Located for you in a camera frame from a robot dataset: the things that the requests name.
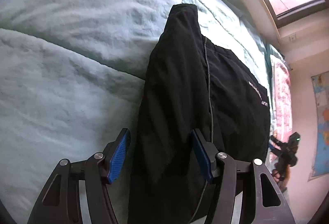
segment electrical outlet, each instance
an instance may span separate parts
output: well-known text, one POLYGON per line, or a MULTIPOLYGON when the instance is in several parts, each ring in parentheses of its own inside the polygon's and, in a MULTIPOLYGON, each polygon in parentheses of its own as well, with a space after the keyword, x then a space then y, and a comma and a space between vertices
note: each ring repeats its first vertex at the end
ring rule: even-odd
POLYGON ((294 42, 296 40, 296 33, 289 35, 289 41, 294 42))

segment metal screw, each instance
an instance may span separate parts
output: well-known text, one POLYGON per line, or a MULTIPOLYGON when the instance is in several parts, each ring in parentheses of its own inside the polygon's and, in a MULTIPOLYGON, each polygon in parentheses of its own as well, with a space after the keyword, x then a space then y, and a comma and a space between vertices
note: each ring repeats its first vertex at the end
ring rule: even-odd
POLYGON ((262 160, 256 158, 256 159, 254 160, 254 163, 255 163, 256 165, 261 165, 263 162, 262 162, 262 160))
POLYGON ((220 152, 217 154, 218 158, 220 159, 225 159, 227 157, 227 154, 226 153, 223 153, 223 152, 220 152))
POLYGON ((103 156, 104 156, 104 155, 103 155, 102 153, 95 153, 95 154, 94 154, 94 158, 95 158, 95 159, 102 159, 103 156))
POLYGON ((68 164, 67 159, 62 159, 62 160, 60 161, 60 165, 62 165, 62 166, 65 166, 65 165, 67 165, 67 164, 68 164))

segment black pants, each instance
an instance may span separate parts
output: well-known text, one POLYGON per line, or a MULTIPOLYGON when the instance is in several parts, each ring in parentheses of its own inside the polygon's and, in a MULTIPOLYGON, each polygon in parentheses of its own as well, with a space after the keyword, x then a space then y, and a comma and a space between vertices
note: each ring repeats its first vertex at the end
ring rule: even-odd
MULTIPOLYGON (((195 5, 172 7, 151 53, 139 109, 128 223, 187 224, 204 186, 189 133, 236 160, 265 160, 266 89, 231 50, 201 34, 195 5)), ((194 219, 207 214, 208 185, 194 219)))

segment pink cloth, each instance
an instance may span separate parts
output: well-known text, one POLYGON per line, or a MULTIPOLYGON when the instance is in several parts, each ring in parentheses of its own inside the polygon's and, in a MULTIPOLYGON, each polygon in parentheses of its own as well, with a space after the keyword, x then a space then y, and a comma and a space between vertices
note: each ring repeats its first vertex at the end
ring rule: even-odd
POLYGON ((292 133, 292 109, 290 78, 287 67, 280 59, 271 55, 272 64, 272 103, 274 110, 273 135, 282 142, 287 142, 292 133))

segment light blue comforter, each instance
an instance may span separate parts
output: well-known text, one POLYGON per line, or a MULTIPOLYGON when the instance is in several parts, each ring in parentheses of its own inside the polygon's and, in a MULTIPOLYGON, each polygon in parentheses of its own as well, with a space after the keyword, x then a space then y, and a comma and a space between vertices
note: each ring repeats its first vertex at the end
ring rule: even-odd
MULTIPOLYGON (((270 93, 269 55, 280 56, 239 0, 0 0, 0 199, 18 224, 60 159, 88 158, 122 127, 135 134, 149 55, 178 3, 196 4, 203 35, 270 93)), ((109 189, 119 223, 132 153, 109 189)))

